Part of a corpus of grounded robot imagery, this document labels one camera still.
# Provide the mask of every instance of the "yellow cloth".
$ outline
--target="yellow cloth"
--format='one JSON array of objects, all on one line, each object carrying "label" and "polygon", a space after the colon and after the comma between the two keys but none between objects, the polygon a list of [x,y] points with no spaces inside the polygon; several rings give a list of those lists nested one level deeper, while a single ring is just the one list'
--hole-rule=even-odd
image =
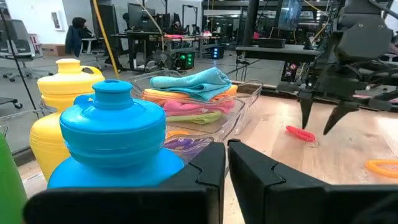
[{"label": "yellow cloth", "polygon": [[[216,101],[226,96],[235,95],[238,90],[237,85],[231,85],[227,91],[222,94],[216,95],[210,101]],[[160,91],[160,90],[153,90],[153,89],[145,89],[142,92],[141,97],[143,100],[154,102],[158,105],[163,105],[166,100],[169,98],[179,98],[179,99],[189,99],[189,95],[185,93],[176,93],[176,92],[167,92],[167,91]]]}]

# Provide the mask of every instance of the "wooden table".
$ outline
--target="wooden table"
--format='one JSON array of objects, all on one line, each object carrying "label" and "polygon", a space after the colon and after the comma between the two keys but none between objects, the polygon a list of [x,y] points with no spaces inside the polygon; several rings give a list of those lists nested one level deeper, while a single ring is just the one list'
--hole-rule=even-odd
[{"label": "wooden table", "polygon": [[[301,124],[297,101],[266,96],[260,96],[253,105],[252,121],[246,129],[231,138],[240,138],[265,155],[329,184],[398,184],[398,179],[364,167],[368,159],[398,159],[398,114],[360,110],[345,116],[323,136],[333,107],[319,103],[312,107],[306,130],[317,136],[318,147],[285,134],[287,125]],[[19,170],[29,194],[45,188],[35,162]],[[244,223],[229,175],[225,180],[224,223]]]}]

